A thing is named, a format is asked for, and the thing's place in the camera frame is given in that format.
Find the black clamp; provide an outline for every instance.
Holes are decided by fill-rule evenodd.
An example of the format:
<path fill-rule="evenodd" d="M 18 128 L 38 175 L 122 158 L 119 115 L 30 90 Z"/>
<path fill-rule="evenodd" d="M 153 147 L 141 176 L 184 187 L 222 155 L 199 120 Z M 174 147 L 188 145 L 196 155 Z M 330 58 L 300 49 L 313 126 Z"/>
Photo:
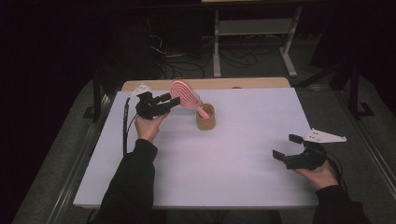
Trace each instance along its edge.
<path fill-rule="evenodd" d="M 137 95 L 140 101 L 136 105 L 136 113 L 144 119 L 153 119 L 154 117 L 169 113 L 171 108 L 180 105 L 180 97 L 173 98 L 170 93 L 152 97 L 150 91 Z"/>
<path fill-rule="evenodd" d="M 291 142 L 304 145 L 304 152 L 299 155 L 285 156 L 273 150 L 273 157 L 286 164 L 287 169 L 315 170 L 327 160 L 326 150 L 319 143 L 305 141 L 301 136 L 289 134 Z"/>

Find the white paper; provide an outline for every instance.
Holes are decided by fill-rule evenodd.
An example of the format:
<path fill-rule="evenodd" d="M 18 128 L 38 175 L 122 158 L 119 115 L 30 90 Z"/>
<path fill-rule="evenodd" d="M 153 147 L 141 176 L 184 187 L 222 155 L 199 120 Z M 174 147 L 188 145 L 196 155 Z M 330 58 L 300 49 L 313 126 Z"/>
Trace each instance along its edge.
<path fill-rule="evenodd" d="M 216 126 L 200 131 L 195 110 L 176 106 L 154 140 L 154 207 L 252 208 L 314 206 L 309 183 L 272 157 L 304 151 L 289 134 L 310 131 L 292 88 L 196 90 L 216 111 Z M 153 91 L 153 96 L 166 91 Z M 122 158 L 122 121 L 130 93 L 118 92 L 74 204 L 100 206 Z M 129 120 L 137 97 L 130 101 Z M 131 126 L 128 149 L 134 148 Z"/>

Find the wooden table edge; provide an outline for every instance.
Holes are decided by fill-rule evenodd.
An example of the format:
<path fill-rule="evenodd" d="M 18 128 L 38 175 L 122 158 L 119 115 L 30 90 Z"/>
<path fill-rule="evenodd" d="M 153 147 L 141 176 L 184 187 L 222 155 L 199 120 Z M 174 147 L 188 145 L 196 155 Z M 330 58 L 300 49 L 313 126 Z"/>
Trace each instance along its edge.
<path fill-rule="evenodd" d="M 173 79 L 126 81 L 121 91 L 134 91 L 142 83 L 153 91 L 165 91 L 170 89 L 172 81 Z M 200 78 L 185 79 L 185 81 L 196 90 L 290 88 L 289 81 L 285 77 Z"/>

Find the gray carpet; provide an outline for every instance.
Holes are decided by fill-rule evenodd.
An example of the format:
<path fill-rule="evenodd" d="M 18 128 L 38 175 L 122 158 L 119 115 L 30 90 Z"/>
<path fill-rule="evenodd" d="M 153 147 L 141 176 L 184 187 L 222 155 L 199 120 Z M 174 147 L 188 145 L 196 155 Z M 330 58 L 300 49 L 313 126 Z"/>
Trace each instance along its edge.
<path fill-rule="evenodd" d="M 257 62 L 245 68 L 236 68 L 236 64 L 220 60 L 222 76 L 225 78 L 289 78 L 279 52 L 277 49 L 274 50 L 276 43 L 279 43 L 276 41 L 275 37 L 271 37 L 266 42 L 267 45 L 261 44 L 259 48 L 256 48 L 258 49 L 255 54 Z M 289 78 L 291 84 L 303 81 L 320 71 L 319 68 L 309 65 L 317 41 L 318 39 L 313 37 L 296 38 L 294 41 L 290 57 L 296 66 L 298 76 Z M 230 55 L 227 50 L 222 53 Z M 199 78 L 202 75 L 212 77 L 210 54 L 206 54 L 202 59 L 197 59 L 195 63 L 205 65 L 206 62 L 209 63 L 203 68 L 183 65 L 186 66 L 184 68 L 189 69 L 187 71 L 179 69 L 177 74 L 182 74 L 184 78 Z M 170 77 L 170 67 L 166 71 L 169 72 L 167 76 Z M 390 169 L 395 171 L 396 152 L 394 148 L 396 148 L 396 140 L 392 135 L 396 132 L 396 119 L 382 103 L 373 85 L 361 78 L 360 100 L 369 104 L 375 112 L 375 116 L 361 118 L 360 121 L 354 120 L 346 109 L 347 88 L 342 92 L 329 90 L 331 78 L 328 76 L 313 84 L 313 86 L 320 86 L 321 91 L 313 91 L 309 88 L 297 90 L 308 121 L 313 128 L 347 137 L 346 143 L 329 144 L 325 145 L 325 148 L 335 154 L 343 163 L 351 199 L 363 203 L 366 214 L 373 223 L 394 223 L 396 220 L 395 199 L 375 167 L 370 157 L 369 148 L 357 127 L 361 126 L 365 129 Z M 98 136 L 98 134 L 92 136 L 92 129 L 100 131 L 100 122 L 92 123 L 92 119 L 83 118 L 87 107 L 90 106 L 92 106 L 91 83 L 81 91 L 70 108 L 64 126 L 53 143 L 14 223 L 82 224 L 86 222 L 91 211 L 75 207 L 72 202 L 78 189 L 78 181 L 82 178 L 89 162 L 89 153 L 93 149 L 92 139 Z M 285 224 L 306 224 L 311 223 L 313 212 L 313 209 L 281 210 L 280 214 Z"/>

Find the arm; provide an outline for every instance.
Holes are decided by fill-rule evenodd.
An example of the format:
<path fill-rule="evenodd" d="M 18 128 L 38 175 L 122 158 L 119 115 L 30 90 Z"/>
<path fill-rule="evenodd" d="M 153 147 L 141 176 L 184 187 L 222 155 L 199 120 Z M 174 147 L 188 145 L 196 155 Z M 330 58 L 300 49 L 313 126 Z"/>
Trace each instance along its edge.
<path fill-rule="evenodd" d="M 158 151 L 152 141 L 165 117 L 136 117 L 138 139 L 134 151 L 122 158 L 93 224 L 149 223 L 155 176 L 153 161 Z"/>
<path fill-rule="evenodd" d="M 314 224 L 369 224 L 361 203 L 350 201 L 343 188 L 338 185 L 334 171 L 328 161 L 316 170 L 295 170 L 305 176 L 316 188 L 318 203 Z"/>

